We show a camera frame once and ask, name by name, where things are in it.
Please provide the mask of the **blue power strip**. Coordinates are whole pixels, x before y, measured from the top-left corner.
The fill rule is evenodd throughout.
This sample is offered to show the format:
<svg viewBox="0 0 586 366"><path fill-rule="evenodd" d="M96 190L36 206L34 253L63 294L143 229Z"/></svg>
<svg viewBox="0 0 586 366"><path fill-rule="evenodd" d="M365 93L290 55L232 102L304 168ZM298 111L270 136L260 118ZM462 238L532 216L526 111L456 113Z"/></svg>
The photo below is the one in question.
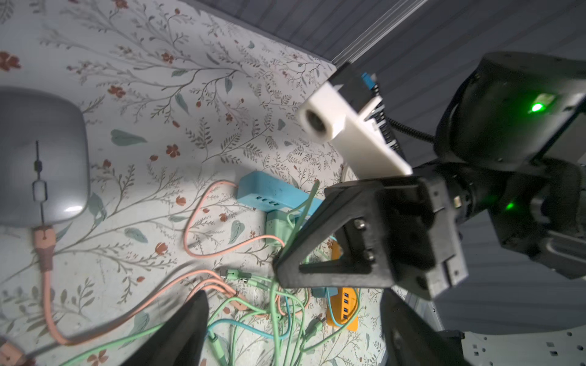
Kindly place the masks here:
<svg viewBox="0 0 586 366"><path fill-rule="evenodd" d="M308 193L265 172L245 175L237 188L238 203L263 212L294 209L308 198Z"/></svg>

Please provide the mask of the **blue-grey charger plug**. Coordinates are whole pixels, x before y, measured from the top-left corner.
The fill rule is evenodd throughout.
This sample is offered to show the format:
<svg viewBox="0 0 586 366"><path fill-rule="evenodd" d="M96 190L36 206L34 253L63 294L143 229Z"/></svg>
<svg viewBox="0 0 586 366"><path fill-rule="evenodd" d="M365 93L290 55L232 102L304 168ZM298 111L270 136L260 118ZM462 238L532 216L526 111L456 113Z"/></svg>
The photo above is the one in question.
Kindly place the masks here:
<svg viewBox="0 0 586 366"><path fill-rule="evenodd" d="M332 287L320 287L320 288L311 288L311 295L315 298L329 298L337 296L338 288Z"/></svg>

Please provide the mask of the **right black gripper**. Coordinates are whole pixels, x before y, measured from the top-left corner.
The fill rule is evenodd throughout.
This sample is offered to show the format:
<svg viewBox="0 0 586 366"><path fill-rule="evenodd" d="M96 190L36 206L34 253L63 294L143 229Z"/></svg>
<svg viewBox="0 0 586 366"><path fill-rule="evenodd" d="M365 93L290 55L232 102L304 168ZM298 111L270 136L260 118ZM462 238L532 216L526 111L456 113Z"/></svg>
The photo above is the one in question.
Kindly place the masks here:
<svg viewBox="0 0 586 366"><path fill-rule="evenodd" d="M283 288L390 288L433 300L468 277L459 224L469 190L456 166L349 181L326 198L273 262Z"/></svg>

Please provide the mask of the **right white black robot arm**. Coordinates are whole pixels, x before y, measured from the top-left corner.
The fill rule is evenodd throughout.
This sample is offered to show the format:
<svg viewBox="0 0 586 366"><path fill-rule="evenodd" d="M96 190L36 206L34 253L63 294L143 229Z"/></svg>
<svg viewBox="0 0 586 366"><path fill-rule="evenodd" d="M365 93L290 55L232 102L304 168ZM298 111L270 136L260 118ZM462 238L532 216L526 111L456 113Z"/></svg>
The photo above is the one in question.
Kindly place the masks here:
<svg viewBox="0 0 586 366"><path fill-rule="evenodd" d="M487 211L507 250L585 276L585 64L483 56L436 129L436 159L410 166L386 143L376 95L343 65L297 112L356 175L333 185L274 261L284 288L390 288L432 300L468 277L459 226Z"/></svg>

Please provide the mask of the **orange power strip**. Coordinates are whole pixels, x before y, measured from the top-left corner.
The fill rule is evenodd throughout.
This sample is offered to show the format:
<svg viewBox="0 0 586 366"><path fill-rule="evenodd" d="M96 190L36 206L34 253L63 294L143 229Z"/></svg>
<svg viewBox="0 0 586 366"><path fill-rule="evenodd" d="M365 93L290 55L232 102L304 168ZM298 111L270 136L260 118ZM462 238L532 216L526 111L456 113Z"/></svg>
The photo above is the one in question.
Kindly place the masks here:
<svg viewBox="0 0 586 366"><path fill-rule="evenodd" d="M337 260L342 255L342 249L337 241L328 239L327 246L331 250L330 258ZM327 299L327 324L332 327L341 327L349 322L353 316L355 307L358 304L356 291L352 288L338 288L338 294ZM359 319L356 317L346 330L357 332L359 328Z"/></svg>

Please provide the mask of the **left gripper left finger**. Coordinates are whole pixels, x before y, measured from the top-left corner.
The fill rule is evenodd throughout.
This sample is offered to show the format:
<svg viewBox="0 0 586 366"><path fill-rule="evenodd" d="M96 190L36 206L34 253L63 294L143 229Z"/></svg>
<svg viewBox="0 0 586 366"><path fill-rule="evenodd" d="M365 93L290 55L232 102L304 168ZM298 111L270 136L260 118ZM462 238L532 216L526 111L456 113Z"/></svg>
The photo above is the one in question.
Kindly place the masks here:
<svg viewBox="0 0 586 366"><path fill-rule="evenodd" d="M128 366L197 365L208 326L207 294L197 292L128 360Z"/></svg>

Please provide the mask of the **silver grey wireless mouse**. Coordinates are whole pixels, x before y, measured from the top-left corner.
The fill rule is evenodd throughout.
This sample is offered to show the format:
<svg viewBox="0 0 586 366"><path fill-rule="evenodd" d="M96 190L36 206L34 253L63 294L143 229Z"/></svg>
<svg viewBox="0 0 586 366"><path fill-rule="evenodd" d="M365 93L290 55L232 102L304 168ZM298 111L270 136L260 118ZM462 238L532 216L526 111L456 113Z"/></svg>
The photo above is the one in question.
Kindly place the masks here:
<svg viewBox="0 0 586 366"><path fill-rule="evenodd" d="M1 89L1 223L60 224L79 216L90 196L82 111L66 99L27 88Z"/></svg>

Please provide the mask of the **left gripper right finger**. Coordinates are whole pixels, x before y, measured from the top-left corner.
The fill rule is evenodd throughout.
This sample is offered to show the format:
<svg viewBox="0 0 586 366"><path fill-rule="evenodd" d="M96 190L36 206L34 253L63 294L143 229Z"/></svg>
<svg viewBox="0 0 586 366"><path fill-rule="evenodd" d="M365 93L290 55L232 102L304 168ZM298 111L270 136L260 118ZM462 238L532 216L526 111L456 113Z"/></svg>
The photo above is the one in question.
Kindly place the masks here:
<svg viewBox="0 0 586 366"><path fill-rule="evenodd" d="M386 365L468 365L462 350L464 333L434 331L391 289L380 303Z"/></svg>

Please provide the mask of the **light green charger plug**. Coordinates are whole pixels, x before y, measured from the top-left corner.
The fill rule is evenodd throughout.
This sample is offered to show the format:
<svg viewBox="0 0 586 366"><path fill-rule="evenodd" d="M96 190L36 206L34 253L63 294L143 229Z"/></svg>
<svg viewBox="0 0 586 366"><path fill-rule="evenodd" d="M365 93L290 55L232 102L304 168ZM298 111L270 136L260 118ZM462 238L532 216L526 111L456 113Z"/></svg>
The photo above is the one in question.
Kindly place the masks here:
<svg viewBox="0 0 586 366"><path fill-rule="evenodd" d="M269 212L266 215L266 235L275 236L287 244L299 218L300 214L297 212L292 214L280 210Z"/></svg>

